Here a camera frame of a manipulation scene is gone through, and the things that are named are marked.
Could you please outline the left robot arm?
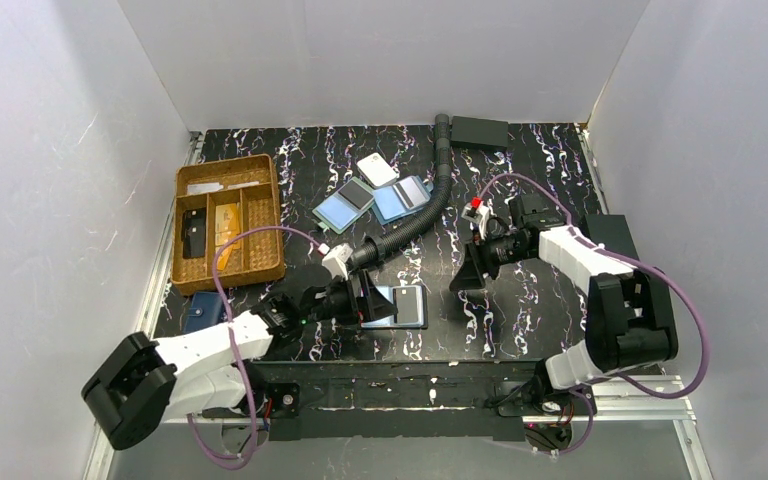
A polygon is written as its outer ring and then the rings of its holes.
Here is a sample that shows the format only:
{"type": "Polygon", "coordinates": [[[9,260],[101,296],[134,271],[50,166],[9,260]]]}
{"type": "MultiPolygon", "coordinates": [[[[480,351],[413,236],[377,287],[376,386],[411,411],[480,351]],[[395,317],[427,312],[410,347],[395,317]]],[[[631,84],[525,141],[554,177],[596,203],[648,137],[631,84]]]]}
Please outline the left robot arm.
{"type": "Polygon", "coordinates": [[[297,342],[309,325],[421,329],[428,323],[420,285],[377,286],[328,254],[291,271],[266,296],[230,320],[174,337],[126,336],[81,390],[111,447],[136,446],[162,423],[205,410],[238,409],[260,426],[294,417],[296,383],[267,380],[248,362],[297,342]]]}

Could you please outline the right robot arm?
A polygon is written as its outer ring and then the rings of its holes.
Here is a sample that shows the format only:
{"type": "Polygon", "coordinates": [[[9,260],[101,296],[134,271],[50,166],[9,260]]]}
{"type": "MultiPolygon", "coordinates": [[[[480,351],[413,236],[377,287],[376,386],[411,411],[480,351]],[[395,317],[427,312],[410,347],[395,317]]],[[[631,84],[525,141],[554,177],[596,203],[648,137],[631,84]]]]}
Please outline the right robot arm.
{"type": "Polygon", "coordinates": [[[673,358],[678,349],[666,298],[649,275],[606,255],[557,213],[522,195],[508,203],[510,220],[493,234],[493,215],[478,197],[461,216],[471,225],[453,292],[479,290],[502,266],[538,259],[555,267],[586,297],[585,337],[538,363],[534,386],[542,393],[569,390],[629,368],[673,358]]]}

